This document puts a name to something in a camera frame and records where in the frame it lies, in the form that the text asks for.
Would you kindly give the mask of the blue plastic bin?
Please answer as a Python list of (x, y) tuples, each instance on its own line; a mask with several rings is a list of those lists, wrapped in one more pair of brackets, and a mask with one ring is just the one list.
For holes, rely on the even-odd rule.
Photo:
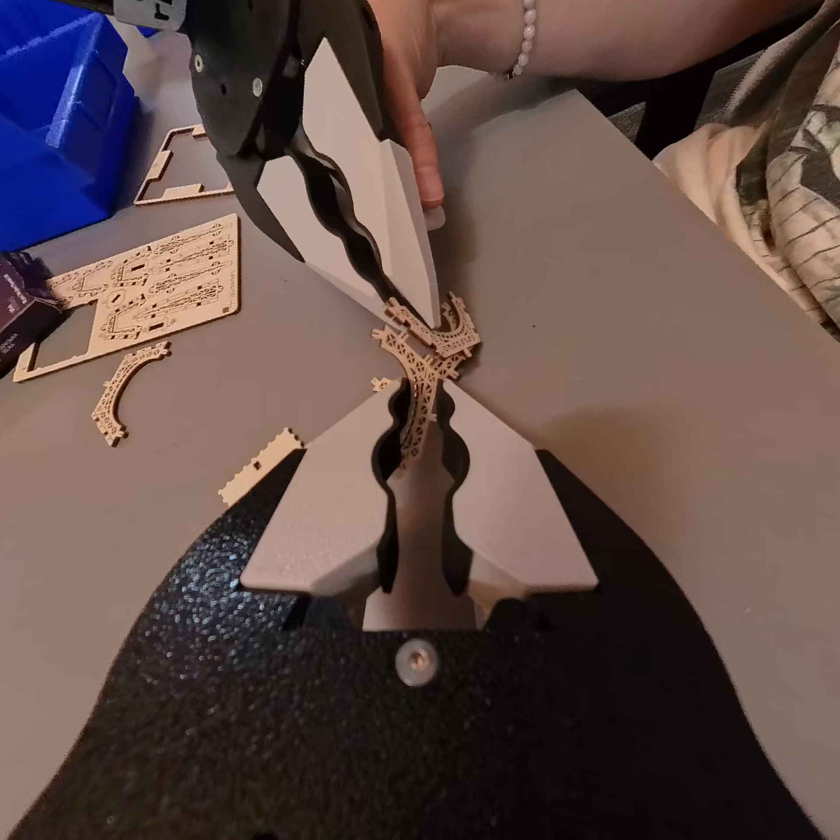
[(1, 249), (114, 211), (130, 146), (128, 47), (102, 14), (1, 2)]

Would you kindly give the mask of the grey desk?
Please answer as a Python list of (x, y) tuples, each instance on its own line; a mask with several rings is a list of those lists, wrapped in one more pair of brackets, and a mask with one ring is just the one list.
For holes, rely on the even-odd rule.
[(433, 426), (392, 487), (394, 629), (239, 582), (288, 466), (400, 366), (232, 196), (128, 206), (54, 270), (236, 214), (240, 308), (2, 379), (2, 838), (838, 838), (838, 342), (578, 93), (441, 90), (468, 395), (537, 449), (594, 592), (473, 623)]

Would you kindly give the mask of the dark purple puzzle box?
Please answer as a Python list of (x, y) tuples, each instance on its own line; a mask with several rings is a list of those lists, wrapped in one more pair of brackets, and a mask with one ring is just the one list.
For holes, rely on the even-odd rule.
[(1, 375), (63, 319), (63, 305), (49, 287), (52, 277), (44, 261), (28, 252), (1, 254)]

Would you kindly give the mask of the square wooden platform with holes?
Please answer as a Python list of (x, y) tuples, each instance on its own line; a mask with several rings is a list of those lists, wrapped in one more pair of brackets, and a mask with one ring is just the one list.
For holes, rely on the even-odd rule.
[(288, 427), (263, 447), (233, 478), (218, 491), (226, 508), (231, 508), (246, 493), (251, 491), (270, 471), (292, 452), (304, 449), (306, 445)]

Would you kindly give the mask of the empty wooden frame sheet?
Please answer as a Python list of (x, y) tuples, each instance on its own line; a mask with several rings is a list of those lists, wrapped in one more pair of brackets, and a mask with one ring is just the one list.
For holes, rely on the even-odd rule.
[(228, 183), (225, 187), (208, 191), (204, 184), (194, 183), (188, 185), (169, 186), (157, 197), (146, 197), (146, 193), (152, 184), (160, 182), (165, 175), (169, 164), (172, 162), (174, 153), (172, 142), (175, 137), (189, 135), (195, 141), (207, 139), (207, 133), (201, 123), (187, 125), (181, 128), (171, 129), (164, 137), (159, 150), (157, 151), (148, 171), (146, 172), (138, 192), (133, 199), (136, 207), (152, 206), (157, 204), (178, 203), (192, 200), (199, 197), (229, 196), (235, 194), (235, 189)]

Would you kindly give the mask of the person's printed white shirt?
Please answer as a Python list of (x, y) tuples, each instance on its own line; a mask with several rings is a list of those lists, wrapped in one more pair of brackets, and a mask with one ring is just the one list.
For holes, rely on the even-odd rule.
[(838, 1), (762, 53), (721, 121), (654, 163), (838, 340)]

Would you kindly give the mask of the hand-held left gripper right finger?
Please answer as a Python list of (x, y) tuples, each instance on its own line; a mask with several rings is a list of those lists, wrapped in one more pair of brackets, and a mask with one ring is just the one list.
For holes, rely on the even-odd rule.
[(449, 590), (490, 613), (510, 599), (593, 592), (599, 581), (528, 440), (451, 381), (437, 388)]

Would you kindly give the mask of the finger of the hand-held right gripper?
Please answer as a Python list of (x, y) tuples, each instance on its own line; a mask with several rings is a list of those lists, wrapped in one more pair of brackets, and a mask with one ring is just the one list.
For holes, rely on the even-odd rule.
[(346, 181), (355, 220), (372, 235), (385, 277), (429, 328), (439, 328), (438, 281), (410, 154), (377, 139), (326, 38), (304, 79), (304, 133)]
[(289, 149), (265, 163), (257, 191), (308, 268), (391, 321), (385, 309), (396, 289), (383, 269), (381, 248), (329, 161)]

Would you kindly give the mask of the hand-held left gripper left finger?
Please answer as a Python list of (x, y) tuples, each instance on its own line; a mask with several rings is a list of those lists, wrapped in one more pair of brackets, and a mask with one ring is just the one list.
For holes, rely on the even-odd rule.
[(344, 602), (392, 590), (400, 550), (388, 480), (405, 425), (397, 380), (307, 446), (240, 575), (244, 588)]

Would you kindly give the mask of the wooden tower parts sheet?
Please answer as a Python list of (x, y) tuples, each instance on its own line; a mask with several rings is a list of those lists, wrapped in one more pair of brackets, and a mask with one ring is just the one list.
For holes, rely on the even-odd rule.
[(66, 312), (94, 307), (87, 350), (37, 366), (39, 344), (18, 358), (27, 382), (232, 316), (240, 308), (236, 214), (188, 228), (49, 280)]

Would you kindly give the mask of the person's right hand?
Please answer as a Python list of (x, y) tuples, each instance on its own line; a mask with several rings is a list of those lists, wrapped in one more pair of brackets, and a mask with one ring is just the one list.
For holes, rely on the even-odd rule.
[(442, 205), (438, 149), (423, 100), (440, 67), (509, 71), (526, 26), (522, 1), (373, 1), (384, 57), (385, 99), (413, 163), (423, 209)]

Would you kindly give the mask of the wooden lattice arch piece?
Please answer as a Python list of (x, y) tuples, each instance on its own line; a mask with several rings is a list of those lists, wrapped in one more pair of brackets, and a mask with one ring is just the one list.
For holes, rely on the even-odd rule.
[(403, 469), (411, 465), (424, 451), (429, 425), (435, 420), (434, 405), (438, 382), (443, 379), (457, 379), (459, 365), (470, 357), (468, 350), (448, 358), (437, 353), (422, 356), (407, 343), (406, 336), (406, 332), (395, 332), (390, 327), (371, 331), (371, 337), (378, 342), (381, 349), (399, 361), (411, 385), (411, 411), (401, 433)]
[(403, 327), (416, 341), (435, 352), (439, 358), (451, 359), (457, 354), (470, 357), (472, 349), (480, 344), (480, 336), (463, 298), (451, 291), (441, 307), (447, 329), (431, 329), (393, 297), (387, 300), (384, 312), (387, 318)]
[(162, 361), (172, 354), (172, 343), (163, 340), (151, 346), (127, 353), (110, 380), (103, 385), (102, 394), (91, 413), (91, 420), (110, 447), (128, 436), (127, 427), (119, 419), (119, 404), (126, 387), (147, 364)]

